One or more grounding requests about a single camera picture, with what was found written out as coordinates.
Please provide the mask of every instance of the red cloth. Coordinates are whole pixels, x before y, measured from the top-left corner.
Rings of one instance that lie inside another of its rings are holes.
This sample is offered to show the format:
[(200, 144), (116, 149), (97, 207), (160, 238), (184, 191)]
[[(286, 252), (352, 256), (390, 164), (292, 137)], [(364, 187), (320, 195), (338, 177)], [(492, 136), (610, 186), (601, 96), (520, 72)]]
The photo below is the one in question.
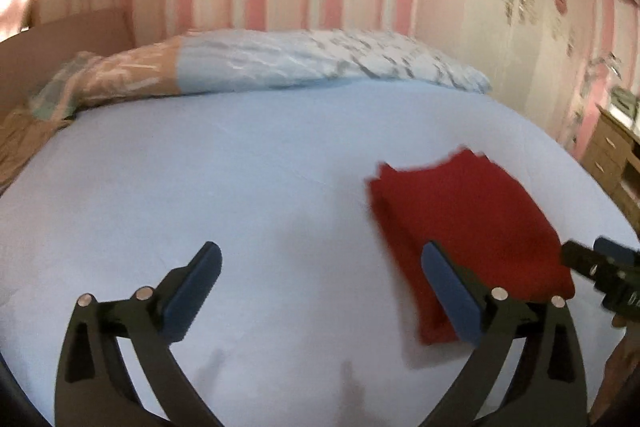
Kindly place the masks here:
[(439, 166), (410, 171), (382, 164), (369, 191), (417, 303), (422, 343), (457, 339), (420, 267), (429, 241), (438, 241), (489, 288), (502, 286), (515, 298), (574, 296), (570, 270), (560, 263), (558, 234), (522, 185), (486, 156), (465, 149)]

